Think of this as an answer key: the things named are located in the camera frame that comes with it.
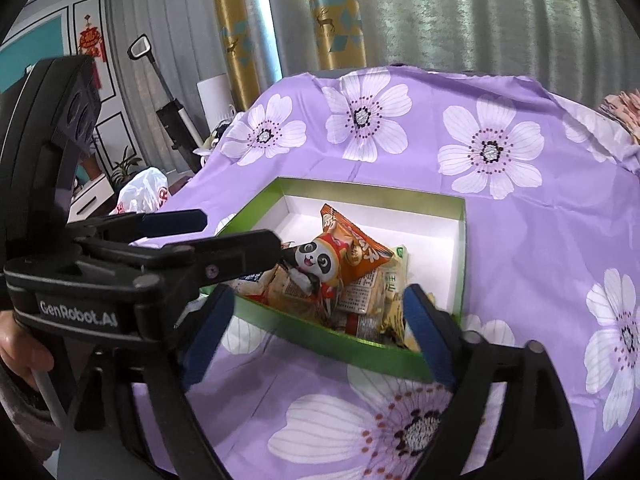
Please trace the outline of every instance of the panda face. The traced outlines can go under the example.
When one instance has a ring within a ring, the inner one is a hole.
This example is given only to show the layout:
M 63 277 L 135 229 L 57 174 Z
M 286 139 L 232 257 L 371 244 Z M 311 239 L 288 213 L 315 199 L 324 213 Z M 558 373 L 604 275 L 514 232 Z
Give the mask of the panda face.
M 337 255 L 322 240 L 300 245 L 296 250 L 296 263 L 301 271 L 314 274 L 323 283 L 330 282 L 338 274 Z

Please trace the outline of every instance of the panda eye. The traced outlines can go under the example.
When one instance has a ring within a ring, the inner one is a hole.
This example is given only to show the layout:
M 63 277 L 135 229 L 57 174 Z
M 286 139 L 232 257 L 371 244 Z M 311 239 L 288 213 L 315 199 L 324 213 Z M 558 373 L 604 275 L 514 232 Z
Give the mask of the panda eye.
M 320 254 L 316 262 L 318 262 L 318 267 L 320 267 L 323 274 L 327 274 L 331 270 L 331 258 L 326 254 Z
M 304 244 L 302 247 L 300 247 L 300 252 L 301 253 L 312 253 L 313 251 L 316 250 L 316 243 L 315 242 L 309 242 L 308 244 Z

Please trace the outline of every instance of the white drawer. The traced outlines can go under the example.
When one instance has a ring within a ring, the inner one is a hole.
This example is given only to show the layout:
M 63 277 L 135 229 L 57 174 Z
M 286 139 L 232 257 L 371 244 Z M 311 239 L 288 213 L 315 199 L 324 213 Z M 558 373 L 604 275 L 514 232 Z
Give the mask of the white drawer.
M 101 175 L 94 181 L 88 182 L 71 203 L 68 222 L 86 220 L 112 195 L 113 188 L 106 176 Z

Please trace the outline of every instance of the potted plant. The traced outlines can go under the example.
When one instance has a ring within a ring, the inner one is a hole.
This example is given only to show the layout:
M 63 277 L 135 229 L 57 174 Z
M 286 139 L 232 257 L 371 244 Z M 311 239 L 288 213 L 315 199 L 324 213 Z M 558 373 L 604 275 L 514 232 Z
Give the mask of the potted plant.
M 80 165 L 86 171 L 87 176 L 91 180 L 95 180 L 102 174 L 102 170 L 100 170 L 100 166 L 98 165 L 98 160 L 96 159 L 95 152 L 97 150 L 97 141 L 98 141 L 98 133 L 94 130 L 91 143 L 89 145 L 90 155 L 80 162 Z
M 130 146 L 127 146 L 122 153 L 122 160 L 116 163 L 116 168 L 111 173 L 111 183 L 117 191 L 121 190 L 125 184 L 137 173 L 136 166 L 142 162 L 142 158 L 135 153 L 129 155 Z

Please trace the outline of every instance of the ruffled pink cloth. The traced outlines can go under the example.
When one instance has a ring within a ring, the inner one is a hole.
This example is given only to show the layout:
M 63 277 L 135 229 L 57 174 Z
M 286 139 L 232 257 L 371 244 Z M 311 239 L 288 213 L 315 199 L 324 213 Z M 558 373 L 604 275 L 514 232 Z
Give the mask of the ruffled pink cloth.
M 600 111 L 622 124 L 636 144 L 640 144 L 640 92 L 605 97 Z

